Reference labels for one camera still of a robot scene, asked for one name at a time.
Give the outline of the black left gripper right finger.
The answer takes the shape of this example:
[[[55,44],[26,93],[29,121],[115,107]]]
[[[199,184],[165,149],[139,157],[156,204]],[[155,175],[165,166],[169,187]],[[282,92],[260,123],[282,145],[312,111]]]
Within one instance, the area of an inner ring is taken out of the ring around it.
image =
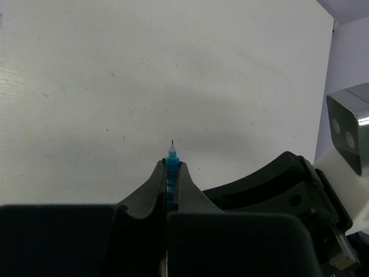
[[[177,211],[183,214],[222,214],[223,211],[213,204],[210,199],[193,182],[188,166],[181,162],[178,171],[176,201]]]

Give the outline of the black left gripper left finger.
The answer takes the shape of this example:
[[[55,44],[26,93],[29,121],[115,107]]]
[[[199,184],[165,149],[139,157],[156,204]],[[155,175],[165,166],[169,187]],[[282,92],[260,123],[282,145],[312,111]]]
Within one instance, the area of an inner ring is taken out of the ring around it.
[[[149,179],[119,202],[116,265],[128,276],[164,276],[167,166],[160,160]]]

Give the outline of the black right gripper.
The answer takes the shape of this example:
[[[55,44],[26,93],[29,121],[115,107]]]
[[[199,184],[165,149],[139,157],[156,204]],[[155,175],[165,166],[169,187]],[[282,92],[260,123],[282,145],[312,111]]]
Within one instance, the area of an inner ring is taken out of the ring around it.
[[[256,172],[203,193],[225,212],[300,219],[311,234],[324,276],[353,276],[345,236],[352,220],[323,172],[304,157],[286,151]]]

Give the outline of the light blue pen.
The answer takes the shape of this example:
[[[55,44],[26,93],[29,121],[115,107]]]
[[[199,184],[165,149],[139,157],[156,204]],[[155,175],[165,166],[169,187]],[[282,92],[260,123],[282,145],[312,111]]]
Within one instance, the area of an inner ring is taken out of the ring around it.
[[[173,209],[174,205],[174,194],[176,191],[176,183],[180,163],[180,159],[174,146],[174,141],[171,142],[171,146],[165,162],[167,165],[167,209],[168,211],[170,211]]]

